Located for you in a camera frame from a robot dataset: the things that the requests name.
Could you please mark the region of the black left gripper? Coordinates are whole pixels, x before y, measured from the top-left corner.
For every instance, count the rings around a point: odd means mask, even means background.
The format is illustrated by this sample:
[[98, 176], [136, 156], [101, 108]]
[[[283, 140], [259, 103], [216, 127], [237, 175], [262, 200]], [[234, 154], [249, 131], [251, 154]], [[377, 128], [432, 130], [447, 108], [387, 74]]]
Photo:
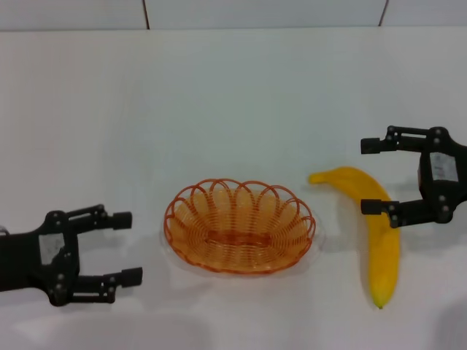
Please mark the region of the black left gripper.
[[51, 211], [27, 233], [0, 230], [0, 292], [36, 288], [53, 306], [68, 303], [114, 303], [118, 287], [142, 284], [142, 268], [102, 276], [78, 276], [77, 233], [127, 230], [129, 211], [108, 214], [103, 204], [69, 211]]

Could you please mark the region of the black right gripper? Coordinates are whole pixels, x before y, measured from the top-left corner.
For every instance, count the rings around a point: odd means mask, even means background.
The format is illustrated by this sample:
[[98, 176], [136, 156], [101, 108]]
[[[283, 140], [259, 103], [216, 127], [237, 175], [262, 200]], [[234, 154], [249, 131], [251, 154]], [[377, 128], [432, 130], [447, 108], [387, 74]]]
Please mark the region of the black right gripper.
[[450, 222], [456, 208], [467, 201], [467, 146], [454, 141], [446, 128], [405, 128], [390, 125], [383, 139], [360, 140], [360, 153], [421, 152], [418, 168], [422, 200], [363, 199], [364, 215], [386, 213], [392, 228], [429, 222]]

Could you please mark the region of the yellow banana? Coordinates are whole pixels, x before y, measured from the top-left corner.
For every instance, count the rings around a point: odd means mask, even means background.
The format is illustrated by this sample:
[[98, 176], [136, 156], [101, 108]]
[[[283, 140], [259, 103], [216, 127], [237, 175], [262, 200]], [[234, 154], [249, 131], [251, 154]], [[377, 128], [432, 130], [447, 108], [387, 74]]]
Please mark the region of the yellow banana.
[[[385, 188], [366, 172], [349, 166], [309, 175], [310, 184], [328, 184], [360, 205], [363, 199], [389, 201]], [[401, 230], [392, 228], [386, 214], [365, 216], [368, 241], [368, 286], [377, 308], [395, 292], [401, 259]]]

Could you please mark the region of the orange woven plastic basket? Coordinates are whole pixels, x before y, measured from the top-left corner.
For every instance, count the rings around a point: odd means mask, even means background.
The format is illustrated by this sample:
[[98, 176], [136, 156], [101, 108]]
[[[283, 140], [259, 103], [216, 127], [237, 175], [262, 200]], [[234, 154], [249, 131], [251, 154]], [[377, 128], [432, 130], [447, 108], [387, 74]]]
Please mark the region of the orange woven plastic basket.
[[312, 247], [317, 220], [288, 188], [205, 179], [167, 206], [163, 234], [185, 263], [213, 273], [266, 275], [296, 265]]

